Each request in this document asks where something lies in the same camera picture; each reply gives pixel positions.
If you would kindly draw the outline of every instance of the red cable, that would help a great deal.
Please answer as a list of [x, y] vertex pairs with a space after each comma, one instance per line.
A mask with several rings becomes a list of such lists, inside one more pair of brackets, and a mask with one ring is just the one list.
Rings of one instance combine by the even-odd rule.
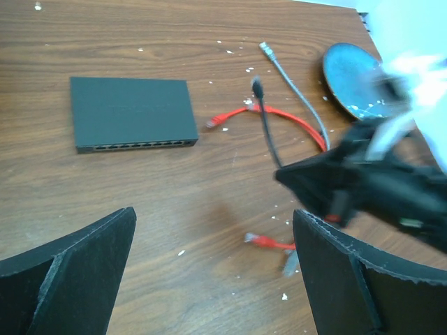
[[[214, 128], [216, 126], [220, 126], [221, 124], [225, 123], [230, 119], [231, 117], [234, 117], [235, 115], [238, 115], [243, 112], [258, 112], [261, 113], [261, 110], [259, 108], [259, 105], [248, 105], [244, 108], [239, 108], [237, 110], [233, 110], [229, 113], [223, 113], [216, 115], [211, 120], [207, 122], [208, 128]], [[267, 113], [275, 114], [280, 117], [283, 117], [285, 119], [289, 119], [291, 121], [294, 121], [295, 123], [299, 124], [301, 127], [303, 127], [309, 135], [312, 136], [312, 138], [315, 140], [315, 142], [318, 144], [318, 146], [321, 148], [322, 151], [326, 151], [326, 144], [323, 139], [323, 136], [320, 135], [318, 131], [313, 129], [305, 120], [300, 119], [299, 117], [296, 117], [295, 115], [289, 114], [287, 112], [284, 112], [282, 110], [278, 110], [276, 108], [265, 106], [265, 111]], [[295, 244], [281, 244], [278, 241], [264, 236], [264, 235], [256, 235], [248, 233], [245, 238], [246, 242], [251, 242], [257, 246], [260, 246], [262, 248], [281, 248], [281, 249], [293, 249], [295, 250]]]

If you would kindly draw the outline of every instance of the blue cable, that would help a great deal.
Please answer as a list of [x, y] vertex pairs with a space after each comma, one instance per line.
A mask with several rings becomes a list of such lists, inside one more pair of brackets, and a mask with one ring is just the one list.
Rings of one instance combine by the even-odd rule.
[[326, 150], [329, 150], [330, 149], [330, 141], [329, 141], [328, 132], [327, 132], [326, 127], [324, 126], [323, 122], [321, 121], [320, 116], [316, 112], [315, 108], [312, 107], [310, 102], [305, 98], [305, 96], [300, 92], [300, 90], [295, 86], [295, 84], [292, 82], [292, 80], [288, 77], [286, 71], [284, 71], [281, 64], [277, 61], [277, 57], [274, 55], [272, 48], [269, 47], [266, 42], [262, 42], [259, 45], [259, 48], [263, 51], [264, 55], [273, 63], [273, 65], [276, 66], [279, 74], [283, 77], [283, 79], [286, 81], [286, 83], [289, 85], [289, 87], [292, 89], [292, 91], [295, 92], [295, 94], [298, 96], [298, 98], [301, 99], [301, 101], [306, 105], [306, 107], [314, 115], [316, 121], [318, 122], [318, 125], [320, 126], [321, 132], [323, 134], [323, 139], [326, 144]]

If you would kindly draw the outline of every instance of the wooden table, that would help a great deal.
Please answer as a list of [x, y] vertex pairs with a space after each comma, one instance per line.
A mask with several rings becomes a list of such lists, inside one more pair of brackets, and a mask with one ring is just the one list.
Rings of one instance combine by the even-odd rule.
[[[323, 100], [318, 61], [342, 41], [377, 55], [357, 13], [286, 0], [42, 0], [41, 7], [0, 3], [0, 258], [134, 206], [137, 229], [109, 334], [315, 334], [301, 275], [282, 278], [281, 251], [243, 243], [247, 231], [291, 241], [286, 220], [300, 207], [272, 180], [259, 117], [231, 119], [228, 131], [203, 124], [241, 107], [253, 74], [262, 76], [268, 104], [314, 124], [258, 49], [266, 40], [336, 141], [349, 121]], [[200, 141], [76, 154], [72, 75], [188, 80]], [[294, 124], [271, 122], [286, 162], [318, 153]], [[444, 256], [366, 216], [348, 232], [447, 268]]]

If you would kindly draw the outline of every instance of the wood grain surface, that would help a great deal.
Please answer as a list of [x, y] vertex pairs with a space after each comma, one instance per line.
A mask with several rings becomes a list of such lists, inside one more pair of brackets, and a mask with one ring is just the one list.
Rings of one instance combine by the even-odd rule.
[[[286, 0], [42, 0], [41, 7], [0, 1], [0, 258], [134, 206], [137, 229], [108, 334], [316, 334], [301, 274], [282, 278], [281, 251], [243, 243], [248, 231], [291, 241], [286, 220], [300, 207], [272, 179], [259, 117], [231, 119], [228, 131], [203, 125], [251, 97], [253, 74], [262, 77], [267, 104], [315, 125], [258, 49], [266, 40], [336, 143], [350, 120], [323, 100], [318, 63], [338, 42], [377, 55], [358, 14]], [[76, 154], [72, 75], [187, 80], [198, 144]], [[318, 153], [296, 125], [276, 118], [271, 125], [287, 163]], [[445, 256], [373, 218], [360, 216], [347, 231], [447, 268]]]

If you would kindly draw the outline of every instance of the black box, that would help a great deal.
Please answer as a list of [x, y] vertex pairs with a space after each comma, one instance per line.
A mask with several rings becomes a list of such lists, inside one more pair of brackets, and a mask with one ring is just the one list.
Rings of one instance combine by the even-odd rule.
[[79, 153], [198, 140], [184, 80], [72, 77], [71, 104]]

